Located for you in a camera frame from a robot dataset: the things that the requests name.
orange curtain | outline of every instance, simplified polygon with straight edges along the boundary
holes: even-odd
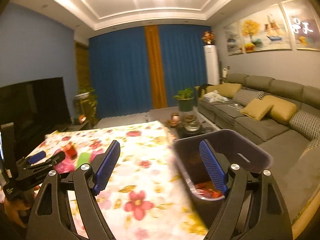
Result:
[[[153,108],[167,107],[158,26],[145,26]]]

gray sofa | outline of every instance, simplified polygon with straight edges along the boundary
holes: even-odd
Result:
[[[266,95],[294,103],[298,110],[320,117],[318,88],[246,74],[229,74],[227,82],[242,84],[245,90],[264,91]],[[231,106],[234,106],[231,99],[225,103],[198,99],[198,111],[210,121],[222,129],[239,132],[273,156],[270,170],[278,181],[293,220],[320,184],[320,147],[301,158],[310,142],[303,135],[268,117],[256,121]]]

trash bin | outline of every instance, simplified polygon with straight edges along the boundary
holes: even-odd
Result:
[[[210,228],[224,200],[205,198],[199,195],[195,185],[211,181],[199,154],[200,142],[207,139],[217,153],[225,155],[230,164],[237,163],[244,170],[261,173],[273,164],[273,158],[260,147],[233,130],[218,130],[190,138],[177,140],[173,145],[176,165],[191,201],[206,224]]]

floral tablecloth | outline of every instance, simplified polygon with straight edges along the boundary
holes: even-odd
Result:
[[[96,197],[118,240],[202,240],[207,228],[194,212],[174,166],[167,129],[158,121],[79,132],[52,133],[31,154],[47,158],[72,142],[79,154],[107,150],[112,140],[120,158],[106,189]],[[68,192],[78,234],[87,237],[74,192]]]

sailboat painting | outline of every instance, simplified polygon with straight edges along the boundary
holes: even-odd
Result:
[[[241,20],[245,52],[292,49],[287,25],[278,4]]]
[[[320,28],[307,0],[282,2],[290,25],[296,49],[320,51]]]
[[[227,40],[228,56],[243,53],[242,42],[238,32],[238,24],[234,22],[223,27]]]

